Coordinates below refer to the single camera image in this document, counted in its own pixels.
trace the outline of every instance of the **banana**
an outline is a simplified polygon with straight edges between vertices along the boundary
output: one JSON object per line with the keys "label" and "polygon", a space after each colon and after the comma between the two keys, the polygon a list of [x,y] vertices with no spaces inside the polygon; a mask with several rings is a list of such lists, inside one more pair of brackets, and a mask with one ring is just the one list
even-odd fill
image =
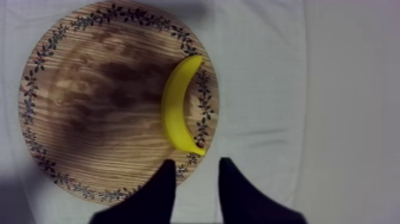
{"label": "banana", "polygon": [[193,55],[181,61],[172,71],[162,93],[162,122],[164,132],[172,145],[178,150],[204,155],[185,123],[183,103],[190,80],[199,69],[203,57]]}

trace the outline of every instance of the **floral border pattern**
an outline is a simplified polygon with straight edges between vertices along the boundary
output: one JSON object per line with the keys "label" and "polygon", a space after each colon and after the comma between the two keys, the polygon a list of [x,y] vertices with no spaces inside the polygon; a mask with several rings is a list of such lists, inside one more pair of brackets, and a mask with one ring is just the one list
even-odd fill
{"label": "floral border pattern", "polygon": [[[193,40],[190,38],[190,32],[186,31],[185,28],[175,26],[171,24],[171,20],[167,20],[163,16],[157,17],[149,14],[147,11],[140,8],[131,9],[112,4],[109,8],[106,8],[103,11],[97,10],[87,17],[78,16],[76,20],[70,22],[69,26],[60,24],[57,29],[52,30],[52,36],[46,42],[42,43],[42,46],[36,51],[37,56],[34,60],[36,67],[29,71],[28,76],[24,76],[28,88],[23,94],[23,103],[25,108],[21,114],[23,124],[26,127],[23,131],[26,144],[39,167],[51,177],[52,181],[71,191],[79,192],[83,198],[92,200],[97,198],[102,202],[104,201],[108,203],[131,196],[142,186],[139,185],[132,189],[122,188],[113,191],[95,191],[89,186],[83,185],[81,182],[75,180],[69,174],[58,172],[56,162],[47,158],[47,151],[43,145],[37,142],[36,133],[32,131],[31,126],[34,125],[33,116],[35,115],[35,99],[38,97],[36,91],[39,90],[36,76],[38,76],[40,71],[45,70],[46,58],[55,54],[57,45],[67,37],[69,32],[78,32],[79,30],[84,31],[87,27],[95,25],[103,26],[104,24],[109,24],[112,20],[117,19],[120,19],[125,23],[132,22],[140,26],[152,27],[153,29],[158,29],[160,32],[169,32],[171,36],[176,37],[177,41],[180,41],[180,49],[185,56],[197,54],[197,49],[193,46]],[[212,98],[207,86],[210,79],[209,75],[207,75],[205,70],[200,70],[197,77],[198,80],[196,81],[196,84],[198,85],[199,92],[198,107],[202,110],[202,120],[197,123],[198,134],[194,136],[194,140],[199,147],[203,147],[205,144],[205,136],[209,135],[207,120],[211,120],[211,114],[214,113],[214,110],[212,110],[211,105],[209,105],[209,101]],[[200,156],[194,153],[189,153],[186,158],[186,164],[177,166],[176,177],[178,179],[185,177],[186,173],[189,172],[188,166],[197,164]]]}

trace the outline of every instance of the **round wooden plate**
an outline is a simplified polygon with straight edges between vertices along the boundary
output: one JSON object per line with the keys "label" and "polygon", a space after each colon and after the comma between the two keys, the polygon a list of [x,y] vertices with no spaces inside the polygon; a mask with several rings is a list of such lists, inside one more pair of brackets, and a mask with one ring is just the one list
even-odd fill
{"label": "round wooden plate", "polygon": [[185,117],[208,148],[217,79],[189,28],[132,1],[88,5],[61,19],[35,46],[20,86],[23,136],[37,165],[62,189],[102,204],[135,193],[167,158],[183,182],[202,157],[168,142],[161,96],[174,67],[193,54],[204,63],[188,87]]}

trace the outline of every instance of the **dark stain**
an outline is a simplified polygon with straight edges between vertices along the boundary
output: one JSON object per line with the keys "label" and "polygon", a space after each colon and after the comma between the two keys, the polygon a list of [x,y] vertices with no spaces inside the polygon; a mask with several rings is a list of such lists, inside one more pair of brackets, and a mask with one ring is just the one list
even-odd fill
{"label": "dark stain", "polygon": [[106,63],[99,66],[100,74],[105,77],[122,82],[139,81],[140,72],[120,63]]}
{"label": "dark stain", "polygon": [[154,94],[152,92],[144,92],[142,93],[142,99],[147,102],[156,102],[161,103],[162,95]]}
{"label": "dark stain", "polygon": [[73,108],[81,112],[84,116],[90,116],[93,114],[93,110],[84,105],[76,104],[73,106]]}
{"label": "dark stain", "polygon": [[92,39],[98,41],[99,43],[103,43],[105,39],[111,37],[111,34],[108,32],[102,32],[102,33],[93,33],[92,36],[93,36]]}
{"label": "dark stain", "polygon": [[109,98],[116,107],[126,108],[132,106],[136,101],[136,99],[128,97],[127,94],[125,90],[117,88],[110,93]]}
{"label": "dark stain", "polygon": [[83,132],[86,130],[86,125],[78,120],[71,119],[69,121],[70,126],[77,132]]}

